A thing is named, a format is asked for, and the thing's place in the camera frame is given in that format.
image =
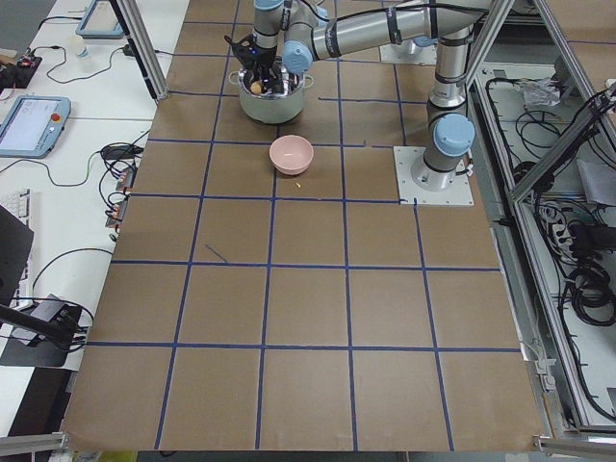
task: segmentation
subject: pot handle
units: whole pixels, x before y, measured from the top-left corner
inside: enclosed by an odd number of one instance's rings
[[[304,88],[308,90],[313,85],[315,85],[315,78],[310,74],[304,75]]]
[[[229,82],[233,85],[240,84],[240,71],[239,70],[234,70],[233,72],[229,74]]]

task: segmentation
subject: keyboard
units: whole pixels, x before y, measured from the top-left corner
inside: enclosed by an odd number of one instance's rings
[[[0,205],[11,212],[15,217],[19,218],[23,224],[32,227],[32,194],[30,190],[19,190],[9,194],[0,195]],[[21,274],[19,280],[19,287],[15,291],[15,298],[19,297],[32,297],[33,296],[33,277],[30,274],[30,258],[26,268]],[[11,308],[27,308],[32,305],[32,300],[13,300],[11,302]]]

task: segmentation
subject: pink bowl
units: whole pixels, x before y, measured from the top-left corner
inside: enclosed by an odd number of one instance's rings
[[[269,158],[285,175],[299,175],[306,171],[314,155],[312,144],[297,135],[281,137],[269,147]]]

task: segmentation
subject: metal mounting plate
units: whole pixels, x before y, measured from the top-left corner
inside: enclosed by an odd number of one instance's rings
[[[427,46],[419,53],[413,55],[401,53],[399,47],[394,45],[382,45],[379,47],[381,62],[391,64],[416,64],[416,65],[435,65],[436,64],[436,45]]]
[[[471,207],[473,194],[466,175],[456,176],[451,186],[443,192],[426,191],[411,178],[411,166],[424,154],[425,148],[419,146],[395,146],[396,175],[398,177],[398,195],[401,204],[440,205],[446,207]],[[464,169],[460,161],[458,170]]]

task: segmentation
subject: tablet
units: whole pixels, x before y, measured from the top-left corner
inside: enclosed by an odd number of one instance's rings
[[[60,96],[19,96],[0,128],[0,157],[45,157],[56,144],[70,114]]]
[[[108,0],[92,0],[75,34],[84,39],[122,39],[124,31]]]

